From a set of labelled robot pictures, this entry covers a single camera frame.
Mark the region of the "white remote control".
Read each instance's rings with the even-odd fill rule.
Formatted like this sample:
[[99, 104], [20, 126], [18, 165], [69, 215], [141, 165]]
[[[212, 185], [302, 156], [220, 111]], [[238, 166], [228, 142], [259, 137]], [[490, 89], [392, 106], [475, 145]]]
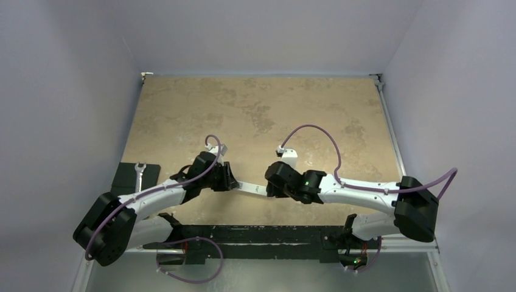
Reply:
[[258, 185], [258, 184], [253, 184], [250, 182], [239, 182], [239, 186], [237, 189], [239, 191], [250, 193], [253, 195], [260, 195], [260, 196], [267, 197], [266, 187]]

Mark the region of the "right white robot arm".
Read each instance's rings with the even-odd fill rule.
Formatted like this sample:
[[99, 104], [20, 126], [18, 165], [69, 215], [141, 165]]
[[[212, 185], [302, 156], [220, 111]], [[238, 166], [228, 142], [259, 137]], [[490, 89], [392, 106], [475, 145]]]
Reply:
[[401, 182], [367, 181], [339, 183], [326, 172], [297, 172], [277, 161], [265, 172], [268, 197], [291, 198], [303, 204], [350, 204], [373, 209], [369, 215], [348, 216], [342, 230], [343, 243], [351, 248], [374, 237], [402, 234], [419, 242], [432, 242], [439, 200], [410, 176]]

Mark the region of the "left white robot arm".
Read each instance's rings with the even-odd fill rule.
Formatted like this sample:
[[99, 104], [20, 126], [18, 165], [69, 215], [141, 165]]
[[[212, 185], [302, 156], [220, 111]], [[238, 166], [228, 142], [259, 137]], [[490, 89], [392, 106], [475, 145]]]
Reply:
[[184, 166], [161, 184], [128, 195], [101, 194], [72, 238], [84, 249], [86, 260], [108, 266], [133, 247], [136, 226], [148, 216], [184, 204], [203, 189], [227, 192], [238, 186], [229, 162], [221, 162], [215, 154], [202, 151], [191, 165]]

